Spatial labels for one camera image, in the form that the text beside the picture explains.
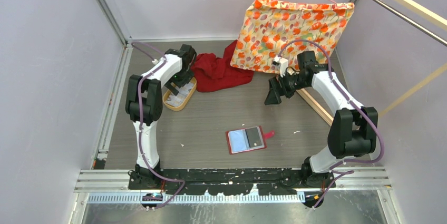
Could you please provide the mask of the red leather card holder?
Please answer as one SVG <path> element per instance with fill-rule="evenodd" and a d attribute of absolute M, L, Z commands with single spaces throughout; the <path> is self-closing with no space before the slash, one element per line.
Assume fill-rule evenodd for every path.
<path fill-rule="evenodd" d="M 246 133 L 245 133 L 245 130 L 247 128 L 231 130 L 231 131 L 227 131 L 225 133 L 229 154 L 239 154 L 239 153 L 250 152 L 250 151 L 255 151 L 255 150 L 262 150 L 262 149 L 267 148 L 266 140 L 274 137 L 275 131 L 270 131 L 270 132 L 265 133 L 265 132 L 263 132 L 263 129 L 260 125 L 257 127 L 259 127 L 260 133 L 262 134 L 263 143 L 264 143 L 263 147 L 257 147 L 257 148 L 252 148 L 252 149 L 249 148 Z"/>

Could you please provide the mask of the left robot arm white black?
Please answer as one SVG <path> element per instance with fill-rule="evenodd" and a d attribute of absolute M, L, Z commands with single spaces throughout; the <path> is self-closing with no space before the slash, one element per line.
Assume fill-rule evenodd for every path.
<path fill-rule="evenodd" d="M 137 135 L 138 156 L 132 176 L 141 179 L 147 188 L 156 189 L 164 178 L 157 151 L 157 123 L 163 111 L 162 88 L 166 86 L 177 95 L 178 88 L 190 83 L 197 52 L 191 45 L 183 44 L 178 50 L 162 53 L 159 59 L 149 58 L 153 67 L 128 80 L 125 111 Z"/>

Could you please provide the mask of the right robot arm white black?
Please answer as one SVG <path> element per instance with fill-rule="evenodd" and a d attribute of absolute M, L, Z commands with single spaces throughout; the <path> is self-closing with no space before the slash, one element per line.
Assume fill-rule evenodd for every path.
<path fill-rule="evenodd" d="M 318 63 L 313 51 L 298 54 L 299 70 L 288 72 L 288 60 L 275 56 L 278 76 L 269 79 L 265 105 L 281 103 L 281 97 L 292 97 L 297 90 L 307 87 L 318 92 L 328 105 L 333 120 L 327 136 L 327 145 L 317 154 L 307 157 L 300 169 L 300 182 L 315 187 L 329 180 L 331 169 L 349 158 L 362 157 L 376 149 L 378 112 L 357 102 L 340 85 L 328 63 Z"/>

